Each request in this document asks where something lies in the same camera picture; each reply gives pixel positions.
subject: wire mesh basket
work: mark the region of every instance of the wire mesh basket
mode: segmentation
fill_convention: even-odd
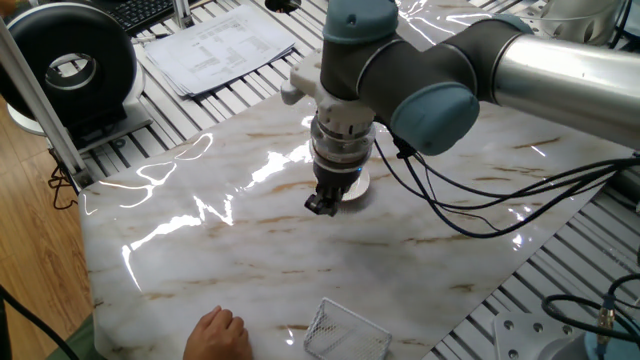
[[[391,334],[324,298],[304,339],[304,349],[322,360],[382,360]]]

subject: blue joint cap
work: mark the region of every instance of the blue joint cap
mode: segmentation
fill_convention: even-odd
[[[393,34],[398,7],[392,0],[331,0],[322,34],[336,44],[364,44]]]
[[[406,98],[391,116],[391,131],[425,155],[451,148],[475,123],[478,99],[464,85],[446,82]]]
[[[525,22],[522,21],[522,19],[520,19],[515,15],[496,14],[496,15],[493,15],[491,18],[494,20],[500,20],[500,21],[506,22],[507,24],[514,26],[515,28],[517,28],[518,30],[522,31],[525,34],[533,35],[533,30],[531,30],[531,27],[529,27],[529,25],[525,24]]]

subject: cable connector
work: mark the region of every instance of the cable connector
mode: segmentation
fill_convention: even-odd
[[[604,302],[602,303],[602,307],[600,308],[600,312],[598,314],[598,327],[600,329],[613,330],[613,324],[616,320],[615,313],[615,296],[610,294],[605,294],[603,296]],[[598,355],[604,355],[607,351],[607,345],[611,337],[600,335],[597,336],[598,345],[596,346],[596,353]]]
[[[391,129],[389,129],[389,134],[393,138],[393,144],[398,148],[398,154],[396,155],[398,159],[408,159],[418,152],[408,142],[391,132]]]

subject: black cord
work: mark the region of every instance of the black cord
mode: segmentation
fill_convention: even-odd
[[[414,155],[414,157],[415,157],[416,159],[418,159],[418,161],[420,161],[420,160],[424,161],[424,159],[422,158],[422,155],[420,155],[420,154],[418,154],[418,153],[416,153],[416,154]],[[429,170],[425,168],[424,173],[425,173],[425,176],[427,177],[427,184],[429,185],[429,189],[431,190],[431,195],[433,196],[433,200],[434,200],[434,201],[436,201],[436,202],[438,202],[438,198],[436,197],[436,192],[433,190],[433,185],[431,184],[431,178],[429,177]],[[480,219],[480,220],[484,221],[487,225],[489,225],[489,227],[490,227],[490,228],[492,228],[493,230],[495,230],[495,231],[500,231],[500,229],[498,229],[497,227],[495,227],[495,226],[494,226],[494,225],[493,225],[489,220],[487,220],[487,219],[486,219],[485,217],[483,217],[483,216],[480,216],[480,215],[474,215],[474,214],[467,214],[467,213],[463,213],[463,212],[461,212],[461,211],[449,210],[449,209],[447,209],[446,207],[444,207],[444,206],[442,206],[442,205],[440,205],[440,207],[441,207],[443,210],[445,210],[445,211],[447,211],[447,212],[449,212],[449,213],[452,213],[452,214],[458,214],[458,215],[462,215],[462,216],[471,217],[471,218],[474,218],[474,219]]]
[[[575,295],[566,295],[566,294],[551,295],[551,296],[547,296],[546,298],[544,298],[544,300],[542,300],[542,310],[547,315],[567,325],[571,325],[575,328],[582,329],[584,331],[589,331],[594,334],[608,336],[608,337],[625,340],[625,341],[630,341],[638,344],[638,348],[640,349],[640,336],[638,336],[638,333],[635,330],[633,330],[633,328],[624,319],[620,317],[616,317],[616,321],[618,321],[618,323],[629,333],[623,333],[621,331],[599,328],[591,324],[587,324],[581,321],[568,318],[556,312],[555,310],[553,310],[551,306],[551,304],[555,301],[571,301],[577,304],[592,307],[596,310],[600,310],[600,307],[601,307],[600,304],[597,304],[591,300],[587,300]]]
[[[622,34],[624,33],[624,28],[625,26],[627,26],[627,20],[629,19],[629,13],[631,12],[632,3],[633,3],[633,0],[627,0],[627,4],[624,8],[624,13],[622,15],[622,21],[618,26],[618,32],[616,32],[616,36],[611,41],[611,44],[609,44],[609,49],[615,49],[616,46],[618,45],[618,42],[620,41],[620,38],[622,38]]]
[[[375,141],[374,144],[375,144],[376,148],[378,149],[378,152],[380,153],[380,157],[382,158],[382,161],[384,162],[384,164],[389,169],[389,172],[391,173],[391,175],[403,187],[405,187],[407,190],[409,190],[413,194],[416,194],[417,196],[425,199],[427,201],[427,203],[431,206],[433,211],[436,213],[436,215],[442,221],[444,221],[449,227],[453,228],[454,230],[458,231],[459,233],[461,233],[463,235],[466,235],[466,236],[469,236],[469,237],[481,238],[481,239],[488,239],[488,238],[493,238],[493,237],[501,236],[501,235],[504,235],[504,234],[508,234],[508,233],[510,233],[510,232],[512,232],[514,230],[517,230],[517,229],[525,226],[526,224],[530,223],[531,221],[537,219],[540,215],[542,215],[544,212],[549,210],[551,207],[553,207],[554,205],[556,205],[560,201],[562,201],[565,198],[573,195],[573,193],[575,193],[576,191],[582,189],[583,187],[588,185],[590,182],[592,182],[593,180],[596,180],[597,178],[600,177],[600,176],[597,176],[597,175],[594,175],[594,174],[589,174],[589,176],[587,176],[585,179],[581,180],[578,184],[572,186],[568,190],[566,190],[563,193],[561,193],[559,196],[557,196],[554,199],[552,199],[551,201],[549,201],[547,204],[543,205],[541,208],[539,208],[538,210],[533,212],[526,219],[524,219],[524,220],[522,220],[522,221],[520,221],[520,222],[518,222],[518,223],[516,223],[514,225],[511,225],[506,229],[502,229],[502,230],[499,230],[499,231],[496,231],[496,232],[492,232],[492,233],[474,233],[474,232],[471,232],[471,231],[468,231],[466,229],[461,228],[460,226],[458,226],[455,223],[451,222],[451,220],[449,220],[446,216],[444,216],[444,214],[442,214],[442,212],[438,208],[438,205],[434,203],[433,199],[431,199],[429,194],[426,192],[426,189],[424,189],[424,186],[422,186],[422,183],[420,182],[420,178],[416,174],[415,170],[413,169],[413,166],[411,165],[411,163],[409,162],[408,159],[404,159],[405,164],[407,165],[407,168],[409,169],[409,172],[411,173],[411,176],[414,178],[414,180],[416,181],[418,186],[421,188],[420,190],[423,191],[423,189],[424,189],[423,194],[418,193],[417,191],[415,191],[414,189],[409,187],[407,184],[405,184],[404,181],[402,181],[402,179],[400,179],[398,174],[396,174],[396,172],[393,170],[393,168],[389,164],[389,161],[384,156],[384,153],[382,152],[382,149],[380,148],[380,145],[378,144],[378,142]]]
[[[462,190],[466,190],[468,192],[471,192],[471,193],[474,193],[474,194],[477,194],[477,195],[481,195],[481,196],[485,196],[485,197],[493,197],[493,198],[498,198],[498,199],[502,200],[502,201],[492,201],[492,202],[489,202],[489,203],[486,203],[486,204],[476,205],[476,206],[457,206],[457,205],[448,206],[451,209],[457,209],[457,210],[479,210],[479,209],[483,209],[483,208],[486,208],[486,207],[493,206],[495,204],[499,204],[499,203],[501,203],[501,202],[503,202],[505,200],[511,199],[511,198],[521,198],[521,197],[531,196],[531,195],[539,194],[539,193],[546,192],[546,191],[549,191],[549,190],[553,190],[553,189],[556,189],[556,188],[560,188],[560,187],[563,187],[563,186],[566,186],[566,185],[570,185],[570,184],[576,183],[576,182],[584,179],[586,176],[592,174],[593,172],[592,173],[588,173],[588,174],[583,174],[583,175],[577,176],[575,178],[559,182],[557,184],[553,184],[553,185],[546,186],[546,187],[543,187],[543,188],[540,188],[540,189],[536,189],[536,188],[538,188],[538,187],[540,187],[542,185],[548,184],[550,182],[553,182],[555,180],[561,179],[563,177],[574,175],[576,173],[585,172],[587,170],[592,170],[592,169],[595,169],[595,168],[598,168],[598,167],[608,166],[605,169],[598,170],[598,171],[601,171],[603,173],[603,175],[604,175],[604,174],[607,174],[607,173],[610,173],[610,172],[614,172],[614,171],[617,171],[617,170],[620,170],[622,168],[626,168],[626,167],[629,167],[629,166],[640,165],[640,161],[638,159],[616,159],[616,160],[606,160],[606,161],[601,161],[601,162],[598,162],[598,163],[593,163],[593,164],[590,164],[590,165],[581,166],[579,168],[575,168],[573,170],[565,171],[565,172],[563,172],[561,174],[551,176],[551,177],[549,177],[547,179],[544,179],[542,181],[539,181],[537,183],[529,185],[529,186],[527,186],[527,187],[525,187],[523,189],[520,189],[520,190],[518,190],[518,191],[516,191],[514,193],[511,193],[511,194],[494,194],[494,193],[488,193],[488,192],[476,190],[476,189],[464,186],[462,184],[459,184],[459,183],[449,179],[448,177],[446,177],[446,176],[440,174],[439,172],[437,172],[435,169],[433,169],[431,166],[429,166],[425,162],[421,162],[421,164],[424,167],[426,167],[429,171],[431,171],[433,174],[435,174],[436,176],[438,176],[442,180],[448,182],[449,184],[451,184],[451,185],[453,185],[453,186],[455,186],[457,188],[460,188]]]
[[[51,189],[55,190],[55,195],[53,196],[53,207],[56,210],[66,210],[70,207],[73,206],[73,204],[78,204],[77,201],[75,200],[71,200],[69,202],[68,205],[66,206],[58,206],[58,196],[60,195],[60,189],[63,187],[67,187],[67,186],[71,186],[71,184],[69,183],[69,180],[67,179],[66,175],[64,174],[64,172],[62,171],[62,168],[60,167],[60,164],[58,164],[58,166],[56,166],[56,168],[53,170],[53,173],[51,173],[51,179],[49,179],[49,181],[47,182],[49,184],[49,187]]]
[[[583,180],[583,179],[587,178],[587,176],[591,176],[591,175],[594,175],[594,174],[595,174],[595,175],[598,175],[598,176],[597,176],[597,178],[600,178],[600,177],[603,177],[603,176],[609,175],[610,173],[613,173],[613,172],[618,171],[618,170],[619,170],[619,169],[618,169],[618,168],[616,168],[616,167],[614,167],[614,166],[612,166],[612,167],[608,167],[608,168],[605,168],[605,169],[602,169],[602,170],[598,170],[598,171],[594,171],[594,172],[591,172],[591,173],[588,173],[588,174],[581,175],[581,176],[579,176],[579,177],[576,177],[575,179],[571,179],[571,180],[563,181],[563,182],[560,182],[560,183],[554,184],[554,185],[552,185],[552,186],[547,186],[547,187],[542,188],[542,189],[534,190],[534,191],[532,191],[532,192],[527,192],[524,196],[531,196],[531,195],[535,195],[535,194],[542,193],[542,192],[545,192],[545,191],[553,190],[553,189],[555,189],[555,188],[559,188],[559,187],[561,187],[561,186],[566,186],[566,185],[568,185],[568,184],[573,184],[573,183],[575,183],[575,182],[577,182],[577,181],[580,181],[580,180]],[[590,186],[590,187],[588,187],[588,188],[586,188],[586,189],[583,189],[583,190],[580,190],[580,191],[575,192],[573,195],[579,195],[579,194],[582,194],[582,193],[584,193],[584,192],[587,192],[587,191],[589,191],[589,190],[591,190],[591,189],[593,189],[593,188],[595,188],[595,187],[598,187],[598,186],[600,186],[600,185],[604,184],[604,183],[605,183],[605,182],[607,182],[608,180],[609,180],[608,178],[607,178],[607,179],[605,179],[605,180],[602,180],[602,181],[600,181],[600,182],[596,183],[595,185],[592,185],[592,186]],[[485,209],[485,208],[488,208],[488,207],[491,207],[491,206],[494,206],[494,205],[497,205],[497,204],[503,203],[503,202],[505,202],[505,201],[507,201],[507,200],[510,200],[510,199],[515,199],[515,198],[524,197],[522,194],[520,194],[520,192],[521,192],[521,191],[523,191],[523,190],[524,190],[524,189],[522,189],[522,190],[518,190],[518,191],[516,191],[515,193],[511,194],[511,195],[513,195],[513,196],[509,196],[509,197],[505,197],[505,198],[503,198],[503,199],[498,199],[498,200],[490,201],[490,202],[488,202],[488,203],[484,203],[484,204],[480,204],[480,205],[452,205],[452,204],[440,204],[440,205],[442,205],[442,206],[444,206],[444,207],[447,207],[447,208],[449,208],[449,209],[457,209],[457,210],[480,210],[480,209]]]
[[[629,320],[629,322],[633,325],[633,327],[635,327],[638,330],[638,334],[640,334],[640,325],[638,325],[638,323],[633,319],[633,317],[631,317],[631,315],[627,314],[626,311],[622,310],[618,306],[614,306],[614,308],[616,309],[616,311],[618,313],[620,313],[622,316],[627,318]]]
[[[73,352],[71,347],[60,337],[60,335],[56,334],[53,329],[49,327],[49,325],[45,324],[44,321],[40,320],[37,316],[35,316],[31,311],[22,306],[9,292],[0,285],[0,301],[6,301],[11,307],[13,307],[17,312],[19,312],[22,316],[27,318],[27,320],[31,321],[35,326],[40,328],[47,336],[53,340],[58,347],[69,357],[71,360],[79,360],[78,355]]]
[[[622,301],[620,299],[616,299],[616,302],[618,302],[618,303],[620,303],[620,304],[622,304],[622,305],[624,305],[626,307],[630,307],[632,309],[640,310],[640,306],[638,306],[638,305],[631,305],[628,302]]]

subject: marble-patterned board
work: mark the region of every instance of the marble-patterned board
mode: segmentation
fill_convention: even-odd
[[[197,319],[220,304],[246,319],[257,360],[303,359],[305,328],[329,297],[389,330],[395,358],[420,359],[592,195],[564,201],[515,233],[469,239],[396,183],[375,153],[366,201],[334,218],[316,216],[303,208],[314,187],[314,112],[308,98],[287,107],[272,97],[80,194],[104,355],[180,358]],[[378,138],[393,158],[388,134]],[[487,105],[463,140],[428,161],[465,184],[509,192],[629,154]],[[402,169],[399,160],[392,164]],[[478,200],[434,186],[441,200]],[[485,215],[505,226],[549,197]],[[488,231],[479,221],[454,219]]]

